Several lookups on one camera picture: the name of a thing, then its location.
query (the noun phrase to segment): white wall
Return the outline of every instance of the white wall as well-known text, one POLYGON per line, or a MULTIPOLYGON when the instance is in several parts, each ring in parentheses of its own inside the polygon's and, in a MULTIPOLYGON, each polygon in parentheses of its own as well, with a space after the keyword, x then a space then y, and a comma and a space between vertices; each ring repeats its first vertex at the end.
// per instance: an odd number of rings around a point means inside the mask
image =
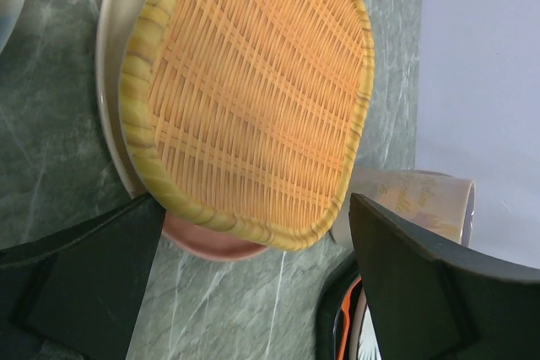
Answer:
POLYGON ((423 0, 416 167, 475 179, 472 247, 540 267, 540 0, 423 0))

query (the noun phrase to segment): orange woven mesh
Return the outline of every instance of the orange woven mesh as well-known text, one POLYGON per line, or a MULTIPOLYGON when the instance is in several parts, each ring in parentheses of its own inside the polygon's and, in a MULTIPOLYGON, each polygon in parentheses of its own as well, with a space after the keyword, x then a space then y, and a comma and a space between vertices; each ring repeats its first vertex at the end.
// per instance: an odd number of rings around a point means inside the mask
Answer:
POLYGON ((353 0, 180 0, 150 108, 176 184, 222 212, 305 228, 328 208, 365 46, 353 0))

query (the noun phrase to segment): basket rim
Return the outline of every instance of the basket rim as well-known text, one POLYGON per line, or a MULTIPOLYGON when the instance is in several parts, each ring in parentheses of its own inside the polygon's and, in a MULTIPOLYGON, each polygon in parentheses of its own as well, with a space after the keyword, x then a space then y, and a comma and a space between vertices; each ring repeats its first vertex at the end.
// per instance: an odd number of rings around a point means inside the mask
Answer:
POLYGON ((375 76, 375 51, 364 1, 354 0, 365 47, 362 58, 362 77, 351 113, 351 126, 344 143, 343 170, 330 205, 320 218, 303 229, 288 228, 282 224, 249 218, 232 212, 222 212, 202 204, 181 190, 168 174, 154 143, 152 115, 145 100, 148 100, 151 89, 153 62, 166 46, 165 33, 170 27, 178 2, 179 0, 174 0, 169 5, 160 4, 159 11, 151 13, 145 12, 144 7, 152 8, 154 5, 146 0, 124 52, 119 79, 118 104, 121 131, 133 166, 148 192, 161 205, 175 215, 197 225, 284 250, 300 250, 313 245, 330 229, 341 209, 369 109, 375 76), (149 20, 155 23, 154 27, 160 27, 159 32, 156 31, 156 35, 144 36, 143 46, 140 45, 140 41, 132 43, 138 29, 148 24, 149 20))

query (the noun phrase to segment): orange object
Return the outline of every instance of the orange object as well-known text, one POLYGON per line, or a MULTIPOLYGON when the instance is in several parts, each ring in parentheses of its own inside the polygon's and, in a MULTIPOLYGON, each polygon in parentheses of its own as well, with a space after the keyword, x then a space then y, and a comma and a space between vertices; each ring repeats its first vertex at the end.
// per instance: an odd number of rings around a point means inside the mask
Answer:
POLYGON ((127 149, 176 216, 306 248, 343 203, 374 63, 362 0, 147 0, 121 70, 127 149))
POLYGON ((341 304, 341 312, 343 314, 343 333, 341 335, 341 343, 339 344, 339 352, 336 357, 336 360, 345 360, 345 349, 347 348, 347 341, 349 337, 349 332, 351 329, 351 316, 350 316, 350 309, 351 309, 351 294, 353 293, 353 290, 362 282, 362 278, 359 278, 356 282, 354 282, 351 287, 348 289, 347 294, 345 295, 345 298, 343 299, 343 302, 341 304))

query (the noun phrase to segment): green marble countertop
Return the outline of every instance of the green marble countertop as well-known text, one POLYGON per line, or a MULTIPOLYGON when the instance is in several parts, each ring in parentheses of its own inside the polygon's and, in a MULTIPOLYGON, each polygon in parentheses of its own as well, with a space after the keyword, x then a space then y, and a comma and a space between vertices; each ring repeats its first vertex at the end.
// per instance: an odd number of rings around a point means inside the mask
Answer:
MULTIPOLYGON (((421 0, 365 2, 376 75, 358 163, 412 168, 421 0)), ((99 6, 26 0, 0 55, 0 249, 129 198, 97 111, 99 6)), ((128 358, 312 359, 316 300, 347 254, 326 237, 299 253, 270 250, 241 263, 212 263, 162 238, 128 358)), ((48 345, 43 358, 61 355, 48 345)))

